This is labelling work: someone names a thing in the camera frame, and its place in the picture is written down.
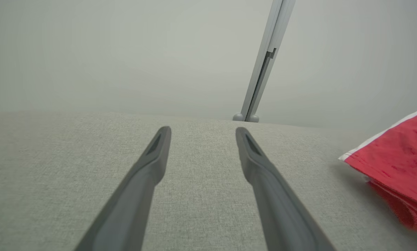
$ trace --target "gray wall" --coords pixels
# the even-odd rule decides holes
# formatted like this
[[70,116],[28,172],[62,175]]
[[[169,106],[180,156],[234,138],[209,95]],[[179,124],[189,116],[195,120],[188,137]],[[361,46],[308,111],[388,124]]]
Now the gray wall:
[[417,111],[417,0],[297,0],[260,122],[377,133]]
[[272,0],[0,0],[0,113],[232,119]]

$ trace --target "folded towel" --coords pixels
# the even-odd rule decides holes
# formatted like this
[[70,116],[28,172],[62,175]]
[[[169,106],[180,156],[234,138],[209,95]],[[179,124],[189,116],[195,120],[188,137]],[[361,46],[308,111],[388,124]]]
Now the folded towel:
[[399,221],[417,230],[417,112],[339,159],[367,175]]

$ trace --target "white cloth edge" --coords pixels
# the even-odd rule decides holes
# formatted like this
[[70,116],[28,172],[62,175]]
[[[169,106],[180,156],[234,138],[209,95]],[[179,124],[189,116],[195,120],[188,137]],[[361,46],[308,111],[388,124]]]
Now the white cloth edge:
[[393,127],[398,126],[400,123],[402,123],[402,122],[404,122],[404,121],[407,121],[407,120],[409,120],[409,119],[412,119],[412,118],[414,118],[414,117],[416,117],[416,116],[417,116],[417,111],[416,111],[416,112],[414,112],[414,113],[412,113],[412,114],[410,114],[410,115],[405,116],[403,119],[401,119],[400,121],[397,121],[395,124],[393,124],[393,125],[392,125],[391,127],[389,127],[388,129],[386,129],[386,130],[384,130],[384,131],[382,131],[382,132],[380,132],[380,133],[378,133],[378,134],[374,135],[373,137],[371,137],[371,138],[367,139],[367,140],[366,140],[366,141],[364,141],[362,144],[360,144],[357,148],[352,149],[352,150],[348,151],[347,153],[345,153],[344,155],[340,156],[340,157],[339,157],[339,160],[341,160],[341,161],[345,161],[345,160],[346,160],[349,156],[351,156],[353,153],[355,153],[355,152],[357,152],[358,150],[360,150],[360,149],[364,148],[365,146],[368,146],[371,142],[373,142],[376,138],[379,138],[379,137],[380,137],[382,134],[384,134],[386,131],[388,131],[388,130],[392,129]]

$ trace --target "metal frame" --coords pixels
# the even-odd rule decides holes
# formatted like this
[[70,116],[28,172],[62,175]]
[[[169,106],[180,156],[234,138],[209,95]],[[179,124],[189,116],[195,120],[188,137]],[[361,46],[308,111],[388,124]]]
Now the metal frame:
[[275,58],[280,49],[281,41],[288,26],[295,1],[273,1],[241,113],[235,114],[233,120],[259,121],[259,117],[255,113],[258,109],[272,67],[274,66]]

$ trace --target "red cloth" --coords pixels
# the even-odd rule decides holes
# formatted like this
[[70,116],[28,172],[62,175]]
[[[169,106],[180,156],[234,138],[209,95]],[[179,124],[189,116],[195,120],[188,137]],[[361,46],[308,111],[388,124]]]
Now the red cloth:
[[417,230],[417,112],[340,159],[369,176],[399,221]]

